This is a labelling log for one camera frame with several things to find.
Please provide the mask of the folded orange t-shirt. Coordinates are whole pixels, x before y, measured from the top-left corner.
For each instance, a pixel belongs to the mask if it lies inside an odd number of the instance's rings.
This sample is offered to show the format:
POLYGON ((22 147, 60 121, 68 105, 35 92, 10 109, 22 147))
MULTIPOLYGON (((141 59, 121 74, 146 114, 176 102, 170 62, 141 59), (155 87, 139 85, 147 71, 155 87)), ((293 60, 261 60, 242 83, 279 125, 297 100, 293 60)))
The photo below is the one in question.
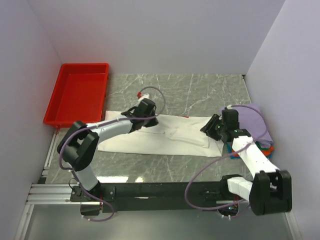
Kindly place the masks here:
POLYGON ((275 150, 273 146, 270 147, 268 150, 259 149, 267 158, 272 155, 272 152, 275 150))

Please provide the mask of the folded blue t-shirt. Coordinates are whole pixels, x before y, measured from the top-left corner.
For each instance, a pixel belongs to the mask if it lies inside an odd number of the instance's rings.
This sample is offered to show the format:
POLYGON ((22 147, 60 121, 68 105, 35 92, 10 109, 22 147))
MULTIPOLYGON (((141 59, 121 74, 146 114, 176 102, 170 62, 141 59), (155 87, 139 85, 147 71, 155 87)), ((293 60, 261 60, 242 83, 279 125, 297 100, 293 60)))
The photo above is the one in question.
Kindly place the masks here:
MULTIPOLYGON (((225 145, 227 147, 227 151, 229 154, 234 152, 234 150, 232 149, 231 145, 228 142, 225 145)), ((238 154, 235 154, 235 155, 231 155, 230 158, 231 159, 240 159, 240 156, 238 154)))

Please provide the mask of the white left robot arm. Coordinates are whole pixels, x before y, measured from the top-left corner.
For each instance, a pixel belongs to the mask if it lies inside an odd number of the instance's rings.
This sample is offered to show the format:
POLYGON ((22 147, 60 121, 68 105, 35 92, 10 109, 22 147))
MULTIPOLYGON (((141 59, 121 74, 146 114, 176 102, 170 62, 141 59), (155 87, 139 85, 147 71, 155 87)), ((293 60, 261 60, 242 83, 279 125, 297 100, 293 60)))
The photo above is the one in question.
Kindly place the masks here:
POLYGON ((143 127, 156 126, 156 104, 144 98, 137 106, 120 113, 116 118, 85 124, 76 121, 69 128, 57 147, 59 165, 70 170, 83 186, 82 195, 88 201, 102 197, 101 183, 91 167, 98 145, 113 137, 130 134, 143 127))

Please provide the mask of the folded green t-shirt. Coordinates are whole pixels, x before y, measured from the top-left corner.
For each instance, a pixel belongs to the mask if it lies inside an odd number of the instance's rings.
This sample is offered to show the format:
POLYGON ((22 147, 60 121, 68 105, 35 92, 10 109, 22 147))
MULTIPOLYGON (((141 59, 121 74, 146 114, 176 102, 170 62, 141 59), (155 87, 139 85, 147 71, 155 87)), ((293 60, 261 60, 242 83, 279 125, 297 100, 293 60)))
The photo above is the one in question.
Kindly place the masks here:
POLYGON ((257 147, 261 150, 267 151, 270 149, 271 145, 268 143, 262 143, 262 142, 258 142, 256 141, 255 144, 257 145, 257 147))

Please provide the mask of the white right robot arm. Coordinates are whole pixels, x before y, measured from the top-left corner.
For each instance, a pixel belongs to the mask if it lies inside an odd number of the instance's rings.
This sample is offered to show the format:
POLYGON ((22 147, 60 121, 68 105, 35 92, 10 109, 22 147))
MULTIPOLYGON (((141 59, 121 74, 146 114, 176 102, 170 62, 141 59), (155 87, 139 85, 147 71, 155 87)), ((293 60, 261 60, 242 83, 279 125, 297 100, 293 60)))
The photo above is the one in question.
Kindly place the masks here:
POLYGON ((230 200, 237 195, 248 201, 257 216, 287 213, 292 210, 292 177, 287 170, 276 167, 256 144, 259 136, 241 127, 240 114, 225 108, 214 114, 201 132, 216 141, 230 143, 234 153, 242 159, 253 180, 226 175, 220 180, 219 193, 230 200))

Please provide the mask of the aluminium rail frame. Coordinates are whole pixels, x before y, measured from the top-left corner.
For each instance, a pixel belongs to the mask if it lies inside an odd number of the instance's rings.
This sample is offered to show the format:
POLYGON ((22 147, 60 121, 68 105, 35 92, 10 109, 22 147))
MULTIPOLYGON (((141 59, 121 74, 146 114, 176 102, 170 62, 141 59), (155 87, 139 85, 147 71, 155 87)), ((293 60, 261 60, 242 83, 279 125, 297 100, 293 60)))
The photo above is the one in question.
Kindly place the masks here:
MULTIPOLYGON (((17 240, 300 240, 293 212, 255 216, 246 205, 240 216, 224 219, 197 210, 119 212, 106 222, 89 222, 70 201, 71 175, 58 166, 64 130, 55 130, 41 178, 30 187, 17 240)), ((210 159, 97 153, 92 166, 103 183, 189 181, 210 159)))

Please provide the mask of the red plastic tray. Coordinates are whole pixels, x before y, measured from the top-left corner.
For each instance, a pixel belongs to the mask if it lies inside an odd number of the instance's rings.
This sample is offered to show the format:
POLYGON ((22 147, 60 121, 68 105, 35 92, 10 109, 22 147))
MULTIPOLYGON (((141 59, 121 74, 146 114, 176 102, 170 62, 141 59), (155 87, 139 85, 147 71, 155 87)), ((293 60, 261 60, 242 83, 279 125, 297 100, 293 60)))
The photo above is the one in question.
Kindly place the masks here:
POLYGON ((108 63, 65 63, 61 66, 43 123, 68 128, 75 121, 102 119, 108 63))

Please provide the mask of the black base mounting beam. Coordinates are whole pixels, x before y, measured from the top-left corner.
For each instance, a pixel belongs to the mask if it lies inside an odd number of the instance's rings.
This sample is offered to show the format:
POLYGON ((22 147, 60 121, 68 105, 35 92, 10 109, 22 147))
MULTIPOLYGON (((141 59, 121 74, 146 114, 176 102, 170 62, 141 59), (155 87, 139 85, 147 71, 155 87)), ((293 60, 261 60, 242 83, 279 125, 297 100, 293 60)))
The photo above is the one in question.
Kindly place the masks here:
MULTIPOLYGON (((102 183, 100 197, 119 211, 189 210, 184 198, 187 182, 102 183)), ((216 207, 239 200, 219 181, 193 182, 188 200, 199 207, 216 207)))

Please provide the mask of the white t-shirt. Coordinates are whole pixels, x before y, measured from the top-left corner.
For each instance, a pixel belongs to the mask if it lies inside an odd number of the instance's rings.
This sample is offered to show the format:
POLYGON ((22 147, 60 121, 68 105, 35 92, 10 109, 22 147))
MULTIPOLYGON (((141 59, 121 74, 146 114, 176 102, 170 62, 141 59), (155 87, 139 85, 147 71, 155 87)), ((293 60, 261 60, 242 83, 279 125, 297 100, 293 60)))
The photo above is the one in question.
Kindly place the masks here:
POLYGON ((158 124, 142 127, 132 133, 121 134, 101 142, 101 152, 220 157, 224 143, 216 141, 200 129, 209 117, 160 115, 158 124))

